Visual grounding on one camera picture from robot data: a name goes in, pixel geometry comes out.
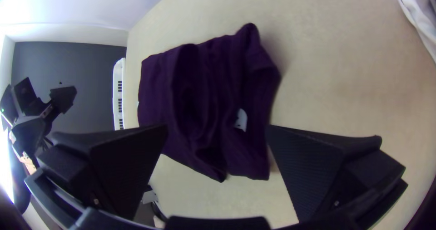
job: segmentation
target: gray wall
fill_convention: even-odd
[[[73,106],[56,118],[52,132],[113,130],[112,73],[117,60],[125,56],[126,48],[119,46],[20,42],[15,44],[11,84],[29,77],[45,103],[52,88],[77,88]]]

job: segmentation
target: clothing tag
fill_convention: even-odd
[[[240,108],[238,110],[238,119],[236,120],[234,127],[243,130],[244,132],[247,131],[247,120],[247,113]]]

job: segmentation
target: white ceiling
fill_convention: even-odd
[[[52,34],[48,31],[67,24],[67,31],[73,38],[75,34],[82,37],[83,31],[94,32],[96,28],[106,28],[111,32],[108,36],[115,34],[119,38],[123,32],[127,35],[127,31],[159,1],[0,0],[0,30],[15,41],[44,40],[47,37],[49,41],[57,41],[56,38],[50,40]]]

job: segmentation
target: table surface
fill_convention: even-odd
[[[436,68],[397,0],[162,0],[129,32],[124,123],[136,127],[141,61],[257,25],[282,82],[271,123],[344,136],[381,135],[408,189],[375,229],[403,229],[436,174]],[[223,183],[162,155],[150,184],[167,215],[263,215],[297,223],[277,169]]]

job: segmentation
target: purple t-shirt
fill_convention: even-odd
[[[142,61],[140,126],[165,123],[162,153],[219,182],[227,172],[268,180],[265,127],[280,73],[254,24]],[[239,109],[244,132],[234,127]]]

